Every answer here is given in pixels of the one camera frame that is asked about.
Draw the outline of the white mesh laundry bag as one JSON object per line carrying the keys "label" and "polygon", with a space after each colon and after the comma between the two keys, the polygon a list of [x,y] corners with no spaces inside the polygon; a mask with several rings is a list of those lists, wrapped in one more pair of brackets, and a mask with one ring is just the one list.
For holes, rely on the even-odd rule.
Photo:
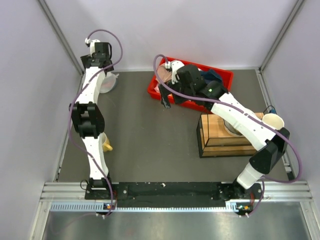
{"label": "white mesh laundry bag", "polygon": [[112,91],[117,84],[118,77],[119,77],[118,73],[114,74],[112,72],[107,72],[106,77],[102,81],[99,92],[101,94],[105,94]]}

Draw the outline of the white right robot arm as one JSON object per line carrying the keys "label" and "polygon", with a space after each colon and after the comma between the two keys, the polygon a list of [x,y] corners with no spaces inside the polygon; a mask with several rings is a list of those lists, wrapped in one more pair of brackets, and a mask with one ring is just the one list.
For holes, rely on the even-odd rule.
{"label": "white right robot arm", "polygon": [[165,63],[164,67],[171,73],[171,80],[164,82],[158,79],[161,104],[165,108],[171,107],[169,95],[176,104],[192,101],[202,105],[244,136],[256,150],[233,182],[234,194],[245,198],[257,180],[269,174],[284,155],[289,131],[283,126],[276,128],[260,120],[240,104],[222,83],[215,80],[207,83],[196,65],[185,65],[175,60]]}

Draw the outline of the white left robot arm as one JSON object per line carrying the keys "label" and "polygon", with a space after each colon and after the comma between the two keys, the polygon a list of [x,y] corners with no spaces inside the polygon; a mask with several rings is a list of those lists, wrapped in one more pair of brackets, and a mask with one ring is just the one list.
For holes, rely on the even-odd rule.
{"label": "white left robot arm", "polygon": [[106,78],[105,67],[112,64],[112,47],[108,42],[86,40],[90,53],[81,57],[85,78],[80,94],[71,104],[71,120],[76,133],[84,143],[89,162],[89,178],[86,180],[86,200],[110,200],[114,187],[105,162],[103,143],[105,120],[97,105],[100,88]]}

